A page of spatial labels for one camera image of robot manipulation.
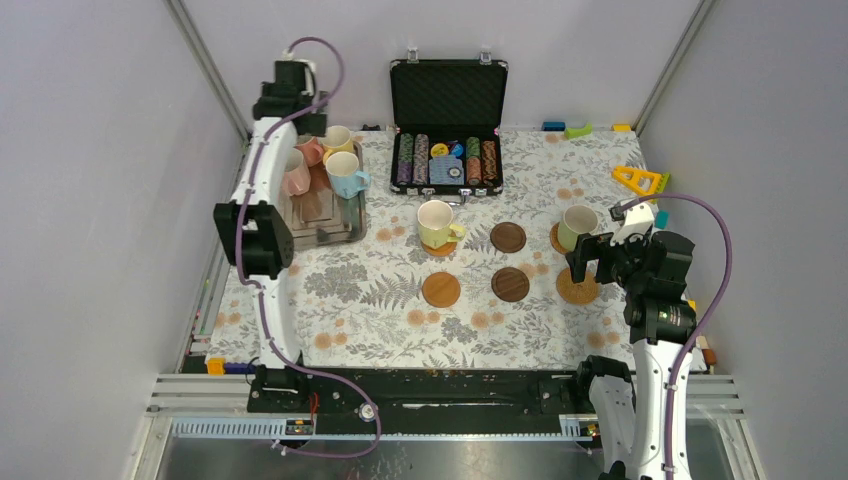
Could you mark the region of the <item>dark brown wooden coaster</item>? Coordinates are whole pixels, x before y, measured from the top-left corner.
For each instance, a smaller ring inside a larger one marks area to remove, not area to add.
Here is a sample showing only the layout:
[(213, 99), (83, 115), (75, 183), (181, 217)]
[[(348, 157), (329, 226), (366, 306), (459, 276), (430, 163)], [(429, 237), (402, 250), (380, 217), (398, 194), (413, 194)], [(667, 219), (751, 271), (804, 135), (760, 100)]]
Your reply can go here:
[(530, 290), (530, 281), (520, 269), (504, 267), (495, 272), (491, 279), (493, 293), (505, 302), (519, 302)]

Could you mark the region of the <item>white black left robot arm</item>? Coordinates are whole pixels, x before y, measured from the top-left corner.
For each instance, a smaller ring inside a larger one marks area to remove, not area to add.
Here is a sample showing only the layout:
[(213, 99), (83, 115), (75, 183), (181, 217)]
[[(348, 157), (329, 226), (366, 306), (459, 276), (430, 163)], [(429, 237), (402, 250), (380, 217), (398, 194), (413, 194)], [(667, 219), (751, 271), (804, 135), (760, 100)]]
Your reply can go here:
[(305, 116), (291, 116), (320, 98), (313, 63), (275, 62), (274, 78), (262, 84), (254, 105), (257, 119), (244, 171), (231, 199), (213, 209), (227, 260), (253, 299), (259, 331), (256, 364), (268, 370), (282, 371), (301, 355), (287, 293), (286, 270), (295, 242), (281, 213), (282, 185), (298, 136), (309, 125)]

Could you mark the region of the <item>woven cork coaster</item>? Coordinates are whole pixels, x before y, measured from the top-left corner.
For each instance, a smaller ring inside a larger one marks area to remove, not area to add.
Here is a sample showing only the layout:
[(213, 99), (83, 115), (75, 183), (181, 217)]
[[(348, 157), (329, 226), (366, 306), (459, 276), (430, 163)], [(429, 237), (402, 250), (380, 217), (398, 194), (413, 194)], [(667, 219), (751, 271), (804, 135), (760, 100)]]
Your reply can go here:
[(598, 298), (600, 286), (591, 271), (586, 271), (582, 282), (575, 283), (571, 278), (570, 269), (565, 268), (557, 276), (556, 289), (560, 297), (567, 303), (588, 305)]

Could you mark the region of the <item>dark walnut wooden coaster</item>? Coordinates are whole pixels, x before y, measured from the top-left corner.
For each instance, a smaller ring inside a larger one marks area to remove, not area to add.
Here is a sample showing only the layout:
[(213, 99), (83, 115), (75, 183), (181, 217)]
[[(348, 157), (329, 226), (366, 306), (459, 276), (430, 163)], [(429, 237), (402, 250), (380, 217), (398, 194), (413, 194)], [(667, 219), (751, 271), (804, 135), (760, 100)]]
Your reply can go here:
[(490, 232), (490, 241), (495, 249), (503, 253), (516, 253), (526, 244), (524, 229), (513, 222), (496, 224)]

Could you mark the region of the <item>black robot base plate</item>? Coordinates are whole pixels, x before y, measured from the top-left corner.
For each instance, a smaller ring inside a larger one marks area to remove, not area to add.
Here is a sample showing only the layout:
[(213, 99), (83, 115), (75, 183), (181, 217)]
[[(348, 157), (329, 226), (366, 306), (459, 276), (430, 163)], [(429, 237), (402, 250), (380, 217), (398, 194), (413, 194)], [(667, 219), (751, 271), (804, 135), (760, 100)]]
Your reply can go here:
[(589, 415), (588, 385), (574, 370), (257, 368), (250, 413), (303, 414), (324, 435), (372, 434), (359, 412), (375, 405), (385, 435), (554, 434), (562, 415)]

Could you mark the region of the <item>light blue mug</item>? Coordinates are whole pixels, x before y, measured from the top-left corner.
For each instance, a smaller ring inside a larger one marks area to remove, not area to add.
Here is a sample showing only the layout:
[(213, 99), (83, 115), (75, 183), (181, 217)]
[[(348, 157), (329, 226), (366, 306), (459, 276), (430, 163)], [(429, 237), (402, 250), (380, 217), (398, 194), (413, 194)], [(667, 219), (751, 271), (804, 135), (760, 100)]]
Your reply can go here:
[(371, 185), (371, 176), (360, 169), (359, 158), (354, 153), (331, 154), (325, 162), (325, 170), (333, 191), (343, 199), (352, 199)]

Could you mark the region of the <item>pale yellow mug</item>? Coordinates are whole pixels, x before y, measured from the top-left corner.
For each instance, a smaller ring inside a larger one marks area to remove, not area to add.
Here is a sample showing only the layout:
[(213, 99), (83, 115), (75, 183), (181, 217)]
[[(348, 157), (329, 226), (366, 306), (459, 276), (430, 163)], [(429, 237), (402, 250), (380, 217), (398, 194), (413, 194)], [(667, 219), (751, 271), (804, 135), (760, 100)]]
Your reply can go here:
[(423, 203), (416, 214), (418, 235), (423, 246), (439, 249), (460, 242), (466, 236), (466, 229), (454, 222), (452, 207), (441, 200), (429, 200)]

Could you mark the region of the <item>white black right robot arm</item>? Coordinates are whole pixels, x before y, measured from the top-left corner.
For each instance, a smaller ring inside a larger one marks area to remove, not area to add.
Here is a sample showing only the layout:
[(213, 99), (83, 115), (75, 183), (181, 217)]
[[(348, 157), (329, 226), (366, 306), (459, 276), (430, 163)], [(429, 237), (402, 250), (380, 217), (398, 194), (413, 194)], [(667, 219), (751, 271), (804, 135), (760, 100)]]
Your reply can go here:
[(579, 236), (566, 258), (573, 282), (597, 264), (595, 279), (625, 292), (633, 367), (599, 355), (579, 364), (575, 402), (596, 412), (603, 479), (691, 476), (686, 450), (686, 382), (696, 314), (684, 300), (694, 244), (677, 233)]

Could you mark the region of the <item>light green mug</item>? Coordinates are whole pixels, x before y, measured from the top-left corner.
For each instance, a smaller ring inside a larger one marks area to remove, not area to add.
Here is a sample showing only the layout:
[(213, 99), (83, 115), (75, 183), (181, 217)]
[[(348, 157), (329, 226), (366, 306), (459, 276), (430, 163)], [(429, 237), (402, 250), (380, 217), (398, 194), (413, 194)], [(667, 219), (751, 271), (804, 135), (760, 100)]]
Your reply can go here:
[(557, 241), (565, 250), (573, 251), (578, 237), (592, 234), (598, 224), (598, 216), (593, 209), (585, 205), (573, 205), (562, 214), (557, 226)]

